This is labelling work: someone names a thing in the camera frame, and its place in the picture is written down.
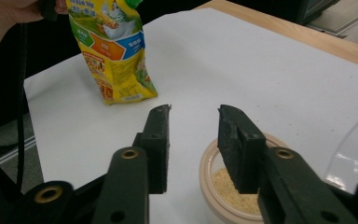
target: snack bag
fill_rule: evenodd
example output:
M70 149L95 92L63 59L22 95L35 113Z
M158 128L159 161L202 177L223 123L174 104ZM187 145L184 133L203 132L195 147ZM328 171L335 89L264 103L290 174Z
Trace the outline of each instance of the snack bag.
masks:
M134 103L158 95L145 67L142 0L66 0L69 21L103 101Z

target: white table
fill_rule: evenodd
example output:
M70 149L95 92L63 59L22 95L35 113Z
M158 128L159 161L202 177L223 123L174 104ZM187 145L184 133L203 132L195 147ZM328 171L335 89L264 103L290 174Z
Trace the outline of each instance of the white table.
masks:
M79 188L132 144L150 109L172 105L168 191L152 195L151 223L208 223L199 186L203 150L221 104L325 169L358 121L358 64L214 9L164 16L145 27L146 66L159 96L104 105L77 55L25 81L45 181Z

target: powder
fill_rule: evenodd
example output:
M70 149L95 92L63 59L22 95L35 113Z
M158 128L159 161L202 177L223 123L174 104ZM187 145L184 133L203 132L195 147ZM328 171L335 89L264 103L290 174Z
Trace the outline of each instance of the powder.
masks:
M243 213L260 215L257 194L239 194L229 177L227 168L222 168L214 173L212 181L217 193L226 203Z

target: black cable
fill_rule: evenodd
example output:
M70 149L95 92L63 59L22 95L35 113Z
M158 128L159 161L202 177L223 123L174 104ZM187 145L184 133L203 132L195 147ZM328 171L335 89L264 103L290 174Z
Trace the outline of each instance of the black cable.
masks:
M19 156L17 165L17 186L22 187L24 176L24 123L23 123L23 107L24 107L24 79L27 67L27 24L20 24L20 71L18 82L18 107L17 107L17 136L19 142Z

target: round plastic container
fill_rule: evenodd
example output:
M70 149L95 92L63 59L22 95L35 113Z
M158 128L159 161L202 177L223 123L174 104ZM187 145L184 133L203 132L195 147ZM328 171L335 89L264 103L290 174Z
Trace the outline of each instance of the round plastic container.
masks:
M287 147L285 143L279 139L264 133L267 138L268 147ZM217 139L204 151L200 162L200 187L202 195L208 205L206 211L211 224L261 224L263 218L260 215L247 214L232 207L225 202L223 198L214 189L212 176L213 174L224 168L225 164L217 147Z

